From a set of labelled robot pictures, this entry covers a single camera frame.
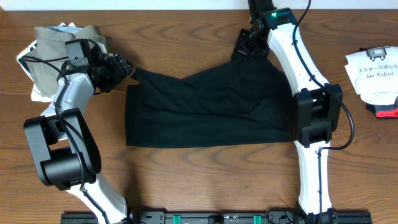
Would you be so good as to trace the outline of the black t-shirt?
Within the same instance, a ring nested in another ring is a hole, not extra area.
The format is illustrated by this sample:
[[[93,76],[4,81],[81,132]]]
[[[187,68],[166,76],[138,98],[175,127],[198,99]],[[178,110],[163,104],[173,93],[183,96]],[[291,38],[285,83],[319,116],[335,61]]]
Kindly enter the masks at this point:
[[[289,142],[291,90],[269,60],[239,58],[186,78],[138,68],[127,88],[126,144],[189,148]]]

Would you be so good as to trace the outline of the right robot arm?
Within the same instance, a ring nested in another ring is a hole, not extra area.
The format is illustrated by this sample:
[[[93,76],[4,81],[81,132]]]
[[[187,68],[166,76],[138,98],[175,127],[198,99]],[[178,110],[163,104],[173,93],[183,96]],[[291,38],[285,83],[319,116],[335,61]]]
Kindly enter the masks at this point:
[[[298,152],[300,194],[294,223],[336,223],[328,193],[328,152],[340,111],[346,107],[339,85],[318,71],[300,34],[300,19],[272,1],[250,1],[250,30],[242,30],[233,57],[262,59],[273,52],[288,79],[292,102],[288,132]]]

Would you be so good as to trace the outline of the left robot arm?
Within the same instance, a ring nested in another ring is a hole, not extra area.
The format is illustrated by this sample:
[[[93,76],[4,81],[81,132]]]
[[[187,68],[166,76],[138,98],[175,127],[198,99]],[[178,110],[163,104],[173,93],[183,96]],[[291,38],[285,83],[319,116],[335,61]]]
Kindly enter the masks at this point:
[[[76,55],[54,69],[58,90],[50,106],[24,123],[40,181],[79,198],[96,223],[139,223],[125,197],[101,173],[100,151],[83,117],[96,90],[111,91],[132,65],[119,54]]]

